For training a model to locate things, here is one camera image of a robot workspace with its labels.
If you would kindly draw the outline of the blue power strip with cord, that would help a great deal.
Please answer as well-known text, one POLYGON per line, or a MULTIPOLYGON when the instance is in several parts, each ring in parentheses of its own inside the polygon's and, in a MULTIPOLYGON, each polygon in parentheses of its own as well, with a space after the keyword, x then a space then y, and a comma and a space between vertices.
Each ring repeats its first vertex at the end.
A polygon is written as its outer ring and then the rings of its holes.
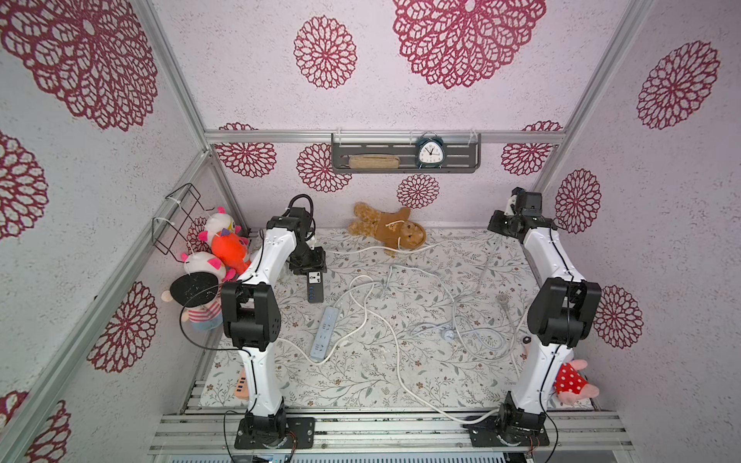
MULTIPOLYGON (((414 335, 421 334, 424 328, 435 328, 435 329, 440 329, 440 330, 445 328, 447 330, 447 334, 449 334, 450 336, 450 339, 451 340, 458 339, 460 341, 460 344, 463 347, 467 347, 467 344, 465 343, 465 341, 463 341, 464 335, 475 335, 478 341, 490 351, 499 351, 499 350, 503 351, 503 353, 499 355, 498 357, 488 358, 488 357, 480 357, 479 355, 476 355, 475 358, 478 360, 481 360, 482 362, 495 362, 495 361, 502 359, 503 357, 506 357, 507 355, 509 355, 509 353, 511 353, 511 347, 505 348, 504 336, 492 327, 472 327, 471 329, 461 332, 457 325, 458 306, 457 306, 457 301, 455 301, 455 297, 453 297, 451 291, 449 291, 449 289, 444 285, 443 281, 436 274, 427 272, 426 270, 422 270, 421 268, 418 268, 418 267, 411 267, 411 266, 404 266, 404 265, 391 265, 389 268, 387 279, 385 281, 376 282, 376 281, 370 280, 368 283, 358 285, 357 287, 353 287, 353 285, 350 285, 349 289, 344 294, 342 294, 340 298, 343 298, 346 295, 352 295, 352 292, 355 289, 358 289, 359 287, 371 286, 372 288, 367 293, 368 296, 372 294, 372 291, 374 290, 374 287, 376 286, 382 286, 383 287, 382 292, 386 291, 389 283, 391 283, 391 279, 393 277, 395 270, 418 271, 430 278, 436 279, 441 289, 443 289, 443 291, 450 297, 452 304, 453 304, 452 315, 451 315, 450 321, 446 321, 446 322, 442 322, 438 324, 434 324, 432 322, 422 322, 413 328, 414 335)), ((354 333, 364 328, 365 324, 368 321, 368 314, 370 310, 368 309, 366 304, 361 304, 361 308, 364 310, 364 317, 365 317, 364 321, 361 323, 361 325, 358 328, 351 331, 347 335, 343 335, 343 337, 340 337, 333 344, 332 348, 329 348, 330 341, 332 340, 332 336, 334 334, 334 329, 335 329, 337 320, 342 317, 342 311, 334 306, 327 307, 324 310, 320 323, 318 324, 318 332, 316 332, 310 355, 307 356, 307 360, 310 363, 316 366, 323 365, 324 363, 328 361, 328 359, 332 356, 334 351, 340 346, 343 340, 345 340, 346 338, 349 338, 354 333)))

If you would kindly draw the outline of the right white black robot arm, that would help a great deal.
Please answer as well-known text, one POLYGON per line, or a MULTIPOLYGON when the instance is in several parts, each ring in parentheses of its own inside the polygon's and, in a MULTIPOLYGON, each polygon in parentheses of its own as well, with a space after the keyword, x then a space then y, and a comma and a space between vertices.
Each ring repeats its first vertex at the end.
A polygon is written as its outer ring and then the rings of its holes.
POLYGON ((567 256, 557 225, 542 215, 540 193, 513 189, 505 209, 492 215, 488 229, 519 241, 538 282, 527 314, 533 341, 511 396, 516 408, 540 414, 562 364, 592 330, 601 287, 587 280, 567 256))

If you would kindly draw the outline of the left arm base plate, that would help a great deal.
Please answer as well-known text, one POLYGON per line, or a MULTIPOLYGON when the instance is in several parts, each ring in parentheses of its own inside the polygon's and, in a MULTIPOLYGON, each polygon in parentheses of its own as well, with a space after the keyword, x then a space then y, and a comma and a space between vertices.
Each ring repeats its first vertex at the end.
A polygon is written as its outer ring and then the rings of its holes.
POLYGON ((233 447, 243 449, 312 449, 315 418, 246 415, 239 422, 233 447))

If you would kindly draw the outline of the pink power strip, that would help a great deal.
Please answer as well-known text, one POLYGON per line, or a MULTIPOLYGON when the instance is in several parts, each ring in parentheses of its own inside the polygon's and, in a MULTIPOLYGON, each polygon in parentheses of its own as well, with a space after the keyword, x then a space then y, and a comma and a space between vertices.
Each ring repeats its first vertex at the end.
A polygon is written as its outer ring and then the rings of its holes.
POLYGON ((250 399, 249 385, 245 370, 240 373, 239 380, 237 380, 237 384, 235 384, 235 397, 242 401, 249 401, 250 399))

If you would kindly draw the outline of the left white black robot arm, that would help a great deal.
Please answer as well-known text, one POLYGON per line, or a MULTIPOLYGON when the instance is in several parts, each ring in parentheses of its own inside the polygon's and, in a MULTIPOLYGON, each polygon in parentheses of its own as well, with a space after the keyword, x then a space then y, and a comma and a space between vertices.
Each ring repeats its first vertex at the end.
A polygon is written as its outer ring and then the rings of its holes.
POLYGON ((306 278, 310 303, 323 300, 326 252, 312 245, 315 234, 313 199, 307 194, 294 196, 283 214, 267 221, 252 264, 221 287, 224 333, 243 362, 248 412, 258 417, 275 416, 284 407, 275 366, 282 326, 275 286, 282 271, 306 278))

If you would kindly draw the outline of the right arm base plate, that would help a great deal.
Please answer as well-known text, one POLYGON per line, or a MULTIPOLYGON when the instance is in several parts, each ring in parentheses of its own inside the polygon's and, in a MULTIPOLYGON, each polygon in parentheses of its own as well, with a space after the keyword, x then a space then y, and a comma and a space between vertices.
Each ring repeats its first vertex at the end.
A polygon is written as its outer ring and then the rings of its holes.
POLYGON ((525 414, 520 418, 489 417, 478 424, 465 424, 471 444, 484 447, 545 447, 550 439, 545 431, 544 414, 525 414))

